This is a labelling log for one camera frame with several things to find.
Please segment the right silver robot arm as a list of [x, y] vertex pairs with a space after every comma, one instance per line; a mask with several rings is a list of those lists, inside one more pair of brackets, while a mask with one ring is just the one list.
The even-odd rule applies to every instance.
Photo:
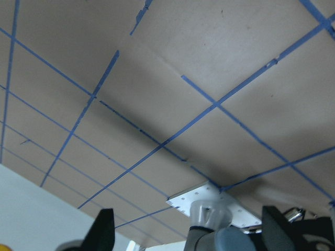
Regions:
[[[287, 250], [288, 241], [273, 225], [265, 223], [269, 216], [262, 215], [260, 232], [245, 233], [231, 226], [232, 214], [223, 204], [198, 200], [191, 204], [192, 225], [189, 228], [185, 250]], [[115, 244], [114, 211], [100, 210], [85, 239], [77, 250], [112, 250]]]

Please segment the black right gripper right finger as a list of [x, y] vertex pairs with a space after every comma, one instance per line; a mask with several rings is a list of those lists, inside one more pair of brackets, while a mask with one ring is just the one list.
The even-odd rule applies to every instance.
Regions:
[[268, 250], [308, 250], [308, 242], [275, 206], [262, 208], [262, 240]]

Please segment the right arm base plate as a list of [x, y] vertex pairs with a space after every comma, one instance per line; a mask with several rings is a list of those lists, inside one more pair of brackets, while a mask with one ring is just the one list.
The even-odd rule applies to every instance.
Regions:
[[166, 202], [187, 216], [191, 227], [216, 231], [230, 226], [244, 229], [262, 224], [260, 216], [208, 181], [176, 193]]

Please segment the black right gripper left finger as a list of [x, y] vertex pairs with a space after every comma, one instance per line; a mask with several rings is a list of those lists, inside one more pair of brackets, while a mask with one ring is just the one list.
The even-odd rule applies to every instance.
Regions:
[[81, 244], [81, 250], [111, 251], [115, 245], [114, 211], [101, 209]]

